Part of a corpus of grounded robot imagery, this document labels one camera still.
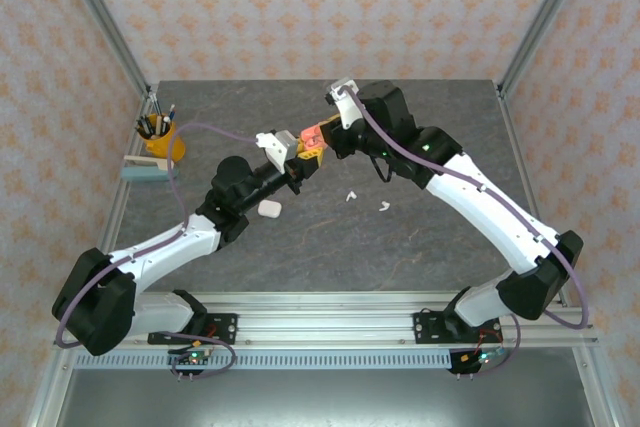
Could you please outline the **yellow pen cup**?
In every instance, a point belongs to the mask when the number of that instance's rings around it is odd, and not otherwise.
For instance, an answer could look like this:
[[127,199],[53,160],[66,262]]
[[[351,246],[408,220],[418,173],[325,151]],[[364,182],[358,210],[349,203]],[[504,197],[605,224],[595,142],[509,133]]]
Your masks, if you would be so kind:
[[146,135],[141,128],[137,128],[137,131],[139,137],[143,140],[146,151],[153,157],[171,157],[173,162],[179,162],[186,154],[186,145],[177,133],[176,123],[172,123],[168,132],[160,137]]

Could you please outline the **wide aluminium mounting rail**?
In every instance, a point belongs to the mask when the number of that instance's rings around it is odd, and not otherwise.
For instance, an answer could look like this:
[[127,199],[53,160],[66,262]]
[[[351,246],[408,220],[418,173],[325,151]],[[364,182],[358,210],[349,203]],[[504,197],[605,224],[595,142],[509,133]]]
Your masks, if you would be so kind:
[[[413,314],[444,310],[453,291],[375,292],[198,292],[194,297],[214,314],[237,314],[237,349],[355,349],[429,347],[415,342]],[[103,355],[115,349],[147,345],[149,332],[180,332],[192,314],[189,305],[168,292],[146,292],[136,302],[133,335],[106,348],[84,349]],[[597,346],[594,326],[569,329],[542,315],[519,318],[521,347]]]

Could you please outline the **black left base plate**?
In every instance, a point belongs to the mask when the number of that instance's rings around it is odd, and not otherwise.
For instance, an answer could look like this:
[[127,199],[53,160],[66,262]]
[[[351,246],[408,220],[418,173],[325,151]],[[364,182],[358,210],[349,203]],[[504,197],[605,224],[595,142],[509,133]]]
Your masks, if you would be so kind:
[[[181,333],[221,340],[229,345],[235,343],[238,331],[238,315],[233,313],[207,313],[202,320],[191,322]],[[189,339],[172,337],[159,332],[150,333],[150,345],[187,345]]]

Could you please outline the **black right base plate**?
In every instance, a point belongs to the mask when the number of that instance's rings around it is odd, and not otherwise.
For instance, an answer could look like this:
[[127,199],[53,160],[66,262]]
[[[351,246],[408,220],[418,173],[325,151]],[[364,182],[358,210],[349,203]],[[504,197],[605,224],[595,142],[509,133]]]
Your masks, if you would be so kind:
[[413,313],[413,333],[417,344],[478,344],[480,341],[501,343],[501,324],[497,318],[473,327],[455,313],[419,311]]

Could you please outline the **grey metal panel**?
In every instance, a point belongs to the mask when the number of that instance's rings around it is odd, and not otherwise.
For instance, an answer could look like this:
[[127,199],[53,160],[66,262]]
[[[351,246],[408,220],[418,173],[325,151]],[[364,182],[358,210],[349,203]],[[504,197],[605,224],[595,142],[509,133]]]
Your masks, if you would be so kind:
[[73,374],[57,427],[594,427],[576,378],[441,371]]

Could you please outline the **aluminium lower frame bar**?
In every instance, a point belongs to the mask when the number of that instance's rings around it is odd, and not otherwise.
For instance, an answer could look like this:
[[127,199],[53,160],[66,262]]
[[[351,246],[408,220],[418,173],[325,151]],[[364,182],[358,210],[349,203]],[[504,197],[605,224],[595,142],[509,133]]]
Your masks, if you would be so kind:
[[54,349],[28,417],[27,427],[56,427],[76,360],[72,349]]
[[588,346],[578,346],[572,348],[572,353],[594,427],[619,427],[598,368],[596,352]]

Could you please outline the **pink earbud charging case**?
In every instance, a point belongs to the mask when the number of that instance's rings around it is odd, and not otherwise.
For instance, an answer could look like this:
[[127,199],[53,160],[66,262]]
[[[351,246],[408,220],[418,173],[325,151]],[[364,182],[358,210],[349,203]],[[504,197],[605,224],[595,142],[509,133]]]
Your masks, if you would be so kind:
[[299,139],[302,142],[304,151],[310,151],[317,148],[325,149],[327,146],[319,124],[315,124],[302,130]]

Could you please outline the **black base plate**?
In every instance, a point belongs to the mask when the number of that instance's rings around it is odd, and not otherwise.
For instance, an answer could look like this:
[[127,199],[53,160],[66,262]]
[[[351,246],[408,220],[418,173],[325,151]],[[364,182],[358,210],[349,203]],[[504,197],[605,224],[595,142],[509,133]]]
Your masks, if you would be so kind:
[[473,327],[455,313],[419,311],[413,313],[413,333],[417,344],[478,344],[480,341],[501,343],[501,324],[497,318]]
[[[235,343],[238,331],[238,315],[233,313],[207,313],[202,320],[191,322],[181,333],[221,340],[229,345]],[[187,345],[189,339],[172,337],[159,332],[150,333],[150,345]]]

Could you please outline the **blue and beige stapler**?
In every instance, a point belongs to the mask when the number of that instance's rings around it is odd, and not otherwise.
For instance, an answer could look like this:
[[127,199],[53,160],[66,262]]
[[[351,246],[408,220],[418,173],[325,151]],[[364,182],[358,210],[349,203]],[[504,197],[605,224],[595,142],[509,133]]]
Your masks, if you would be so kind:
[[168,181],[170,176],[167,159],[125,155],[120,177],[127,182]]

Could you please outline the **aluminium frame post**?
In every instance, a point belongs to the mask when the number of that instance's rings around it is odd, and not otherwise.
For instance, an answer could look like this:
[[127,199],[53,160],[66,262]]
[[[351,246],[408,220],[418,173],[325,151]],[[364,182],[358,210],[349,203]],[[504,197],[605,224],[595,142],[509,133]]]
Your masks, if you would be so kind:
[[123,67],[129,81],[136,91],[141,95],[146,95],[150,90],[150,84],[142,73],[105,0],[84,0],[84,2]]
[[519,44],[502,80],[496,84],[498,97],[505,100],[514,91],[516,85],[533,59],[538,45],[543,40],[552,21],[565,0],[543,0],[524,38]]

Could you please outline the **aluminium table side rail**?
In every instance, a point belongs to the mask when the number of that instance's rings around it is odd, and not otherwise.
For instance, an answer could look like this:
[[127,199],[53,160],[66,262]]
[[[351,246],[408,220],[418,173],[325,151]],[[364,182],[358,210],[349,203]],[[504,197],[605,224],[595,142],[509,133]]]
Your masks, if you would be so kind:
[[510,111],[506,95],[501,89],[501,86],[496,81],[493,82],[493,85],[523,184],[529,211],[546,225],[551,225],[551,222],[546,219],[545,216],[540,212],[536,194],[534,192],[532,182],[533,177],[531,175],[530,169],[527,167],[524,148],[521,145],[520,137],[518,135],[514,122],[514,117]]
[[141,115],[147,114],[150,111],[151,107],[149,101],[149,93],[144,91],[140,98],[137,110],[134,113],[133,120],[130,124],[130,135],[124,147],[124,154],[121,158],[119,167],[116,169],[117,183],[111,195],[109,210],[107,212],[96,242],[97,248],[103,253],[111,252],[116,245],[119,229],[122,223],[126,203],[129,196],[130,183],[121,178],[121,171],[125,166],[125,157],[129,155],[136,156],[142,150],[143,141],[134,129],[136,120]]

